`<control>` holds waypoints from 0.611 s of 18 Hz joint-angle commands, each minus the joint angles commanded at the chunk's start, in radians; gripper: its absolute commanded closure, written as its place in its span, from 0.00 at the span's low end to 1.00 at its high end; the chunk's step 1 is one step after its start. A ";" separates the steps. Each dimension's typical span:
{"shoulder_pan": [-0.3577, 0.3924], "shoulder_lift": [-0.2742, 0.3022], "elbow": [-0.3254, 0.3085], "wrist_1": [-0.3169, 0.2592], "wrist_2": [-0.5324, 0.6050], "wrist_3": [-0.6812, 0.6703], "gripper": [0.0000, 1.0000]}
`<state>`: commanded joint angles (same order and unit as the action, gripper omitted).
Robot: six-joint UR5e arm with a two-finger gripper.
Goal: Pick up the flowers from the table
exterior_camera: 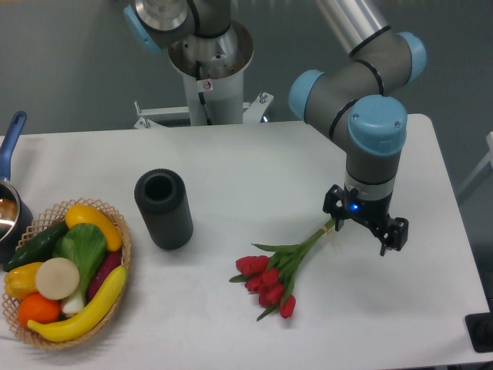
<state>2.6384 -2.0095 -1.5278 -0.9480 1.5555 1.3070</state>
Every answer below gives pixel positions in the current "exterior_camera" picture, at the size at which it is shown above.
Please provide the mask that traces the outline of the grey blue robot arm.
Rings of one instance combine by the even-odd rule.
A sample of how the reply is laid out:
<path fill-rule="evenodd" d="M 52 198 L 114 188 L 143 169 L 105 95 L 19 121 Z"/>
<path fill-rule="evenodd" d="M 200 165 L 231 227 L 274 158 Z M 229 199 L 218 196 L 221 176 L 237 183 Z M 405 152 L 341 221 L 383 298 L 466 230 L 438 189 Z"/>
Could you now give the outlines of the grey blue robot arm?
<path fill-rule="evenodd" d="M 409 32 L 396 33 L 369 1 L 320 1 L 318 8 L 350 64 L 329 76 L 312 69 L 294 81 L 295 115 L 346 155 L 342 187 L 331 187 L 323 209 L 337 227 L 351 219 L 366 227 L 382 251 L 399 251 L 408 222 L 389 214 L 407 112 L 391 97 L 423 71 L 427 53 Z M 133 1 L 124 17 L 150 53 L 166 50 L 182 75 L 194 126 L 245 123 L 243 73 L 253 57 L 249 32 L 228 1 Z"/>

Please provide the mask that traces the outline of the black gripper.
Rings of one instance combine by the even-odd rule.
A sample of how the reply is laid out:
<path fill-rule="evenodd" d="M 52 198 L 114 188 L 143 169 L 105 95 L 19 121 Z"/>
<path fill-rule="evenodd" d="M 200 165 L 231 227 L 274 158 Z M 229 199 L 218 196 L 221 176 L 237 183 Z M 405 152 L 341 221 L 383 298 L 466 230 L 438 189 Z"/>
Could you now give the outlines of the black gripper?
<path fill-rule="evenodd" d="M 379 184 L 363 183 L 345 174 L 344 187 L 334 184 L 325 194 L 323 212 L 334 220 L 335 231 L 351 219 L 366 227 L 372 234 L 382 234 L 380 256 L 387 251 L 401 251 L 407 242 L 409 221 L 391 218 L 389 208 L 393 179 Z"/>

